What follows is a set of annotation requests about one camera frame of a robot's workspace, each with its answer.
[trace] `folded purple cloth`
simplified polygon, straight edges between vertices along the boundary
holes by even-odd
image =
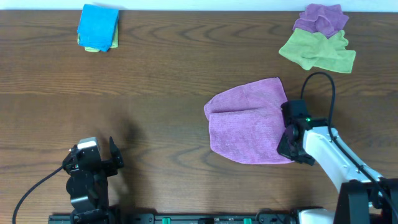
[[[210,147],[242,164],[286,164],[276,149],[285,130],[280,105],[287,101],[279,78],[237,86],[205,105]]]
[[[346,25],[349,17],[343,14],[339,4],[334,6],[323,6],[310,4],[300,18],[296,20],[293,30],[296,28],[315,33],[321,32],[327,38],[335,35]]]

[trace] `green cloth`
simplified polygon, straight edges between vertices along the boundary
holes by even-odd
[[[333,72],[351,73],[355,51],[346,50],[348,40],[341,30],[329,39],[322,33],[310,33],[295,29],[279,53],[301,65],[305,70],[312,67],[323,68]]]
[[[77,34],[77,44],[79,44],[79,34]],[[114,30],[113,34],[113,40],[112,40],[112,45],[111,48],[116,48],[119,47],[119,30],[118,30],[118,25],[116,25],[116,29]],[[92,47],[85,47],[85,50],[87,52],[99,52],[99,49],[95,49]]]

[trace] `white backdrop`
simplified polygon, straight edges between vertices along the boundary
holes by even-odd
[[[0,0],[0,9],[82,9],[84,3],[134,10],[302,11],[310,3],[343,11],[398,12],[398,0]]]

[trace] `wooden table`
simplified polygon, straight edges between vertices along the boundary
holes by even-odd
[[[210,149],[203,105],[234,86],[280,77],[299,97],[305,71],[278,50],[297,12],[123,11],[119,48],[76,43],[80,11],[0,12],[0,222],[59,167],[79,139],[113,136],[126,167],[109,179],[111,203],[160,213],[256,213],[320,205],[337,191],[319,165],[248,166]],[[334,124],[386,177],[398,169],[398,14],[347,13],[352,74],[332,73]],[[311,113],[327,115],[330,86],[307,88]],[[72,211],[61,172],[22,204],[19,223]]]

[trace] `blue cloth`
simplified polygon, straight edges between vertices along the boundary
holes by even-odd
[[[79,45],[108,51],[112,45],[113,34],[119,20],[119,9],[85,4],[81,12]]]

